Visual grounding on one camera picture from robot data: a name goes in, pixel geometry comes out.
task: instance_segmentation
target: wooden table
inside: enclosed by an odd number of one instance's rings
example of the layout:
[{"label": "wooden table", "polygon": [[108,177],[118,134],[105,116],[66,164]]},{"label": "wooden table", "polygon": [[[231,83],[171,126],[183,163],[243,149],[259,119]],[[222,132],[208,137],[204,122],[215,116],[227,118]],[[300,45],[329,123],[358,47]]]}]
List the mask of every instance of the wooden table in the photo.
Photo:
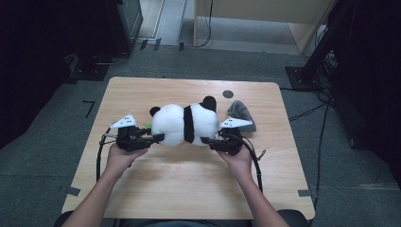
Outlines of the wooden table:
[{"label": "wooden table", "polygon": [[[226,90],[234,97],[225,98]],[[111,79],[71,185],[81,192],[67,195],[62,212],[76,209],[95,185],[98,142],[114,121],[132,114],[137,126],[144,128],[151,122],[151,107],[170,103],[185,107],[205,96],[216,98],[220,122],[234,100],[248,107],[257,132],[243,135],[257,154],[267,151],[259,162],[265,196],[276,209],[296,209],[313,218],[311,198],[299,196],[299,190],[308,187],[277,84],[195,79]],[[102,171],[108,149],[103,148]],[[208,146],[184,142],[174,148],[154,144],[137,159],[115,186],[105,218],[251,219],[252,214],[218,154]]]},{"label": "wooden table", "polygon": [[[195,1],[194,45],[197,45],[198,17],[209,17],[211,1]],[[288,23],[300,53],[304,53],[314,34],[324,24],[335,2],[335,0],[218,0],[213,2],[212,17]]]}]

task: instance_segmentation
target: human hand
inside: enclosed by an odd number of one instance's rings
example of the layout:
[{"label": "human hand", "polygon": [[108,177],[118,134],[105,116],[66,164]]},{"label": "human hand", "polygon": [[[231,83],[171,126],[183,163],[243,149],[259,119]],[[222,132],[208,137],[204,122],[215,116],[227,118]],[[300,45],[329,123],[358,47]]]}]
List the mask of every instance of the human hand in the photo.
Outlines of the human hand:
[{"label": "human hand", "polygon": [[138,149],[132,152],[127,152],[123,149],[120,149],[116,143],[112,144],[109,149],[107,165],[103,175],[110,176],[115,180],[118,180],[136,158],[144,155],[147,152],[147,149]]},{"label": "human hand", "polygon": [[245,146],[235,156],[231,156],[225,152],[218,152],[220,157],[227,163],[231,173],[235,179],[245,181],[252,179],[252,157]]}]

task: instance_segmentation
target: panda plush toy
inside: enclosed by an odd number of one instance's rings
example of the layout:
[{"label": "panda plush toy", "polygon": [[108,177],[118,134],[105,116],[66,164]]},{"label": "panda plush toy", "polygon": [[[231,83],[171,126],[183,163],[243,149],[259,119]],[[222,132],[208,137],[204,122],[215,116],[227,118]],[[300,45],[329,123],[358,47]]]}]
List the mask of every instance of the panda plush toy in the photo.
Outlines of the panda plush toy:
[{"label": "panda plush toy", "polygon": [[218,139],[217,103],[214,97],[206,96],[201,103],[193,103],[185,108],[168,104],[150,109],[152,115],[151,133],[165,135],[159,142],[165,146],[178,146],[183,141],[197,146],[205,146],[201,137]]}]

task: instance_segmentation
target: person's left forearm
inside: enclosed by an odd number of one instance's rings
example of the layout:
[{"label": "person's left forearm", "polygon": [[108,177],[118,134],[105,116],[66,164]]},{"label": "person's left forearm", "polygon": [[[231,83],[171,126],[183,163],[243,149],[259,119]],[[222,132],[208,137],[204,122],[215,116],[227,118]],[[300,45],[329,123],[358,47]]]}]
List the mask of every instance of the person's left forearm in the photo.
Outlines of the person's left forearm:
[{"label": "person's left forearm", "polygon": [[62,226],[101,226],[115,183],[113,176],[102,175],[89,195]]}]

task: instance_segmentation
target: white triangular marker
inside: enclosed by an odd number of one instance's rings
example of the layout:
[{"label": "white triangular marker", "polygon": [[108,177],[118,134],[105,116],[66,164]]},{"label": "white triangular marker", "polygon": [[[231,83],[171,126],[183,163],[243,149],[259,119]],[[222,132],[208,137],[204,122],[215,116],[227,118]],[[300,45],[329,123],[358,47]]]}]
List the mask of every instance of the white triangular marker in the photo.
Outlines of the white triangular marker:
[{"label": "white triangular marker", "polygon": [[220,126],[222,128],[236,128],[236,127],[241,127],[241,126],[247,126],[253,124],[252,121],[248,120],[241,120],[241,119],[236,119],[229,117],[227,120],[223,121]]},{"label": "white triangular marker", "polygon": [[118,128],[123,128],[123,127],[128,127],[128,126],[134,126],[134,125],[136,125],[135,119],[133,119],[133,116],[131,114],[128,114],[124,118],[121,118],[121,120],[112,124],[110,126],[110,129],[118,129]]}]

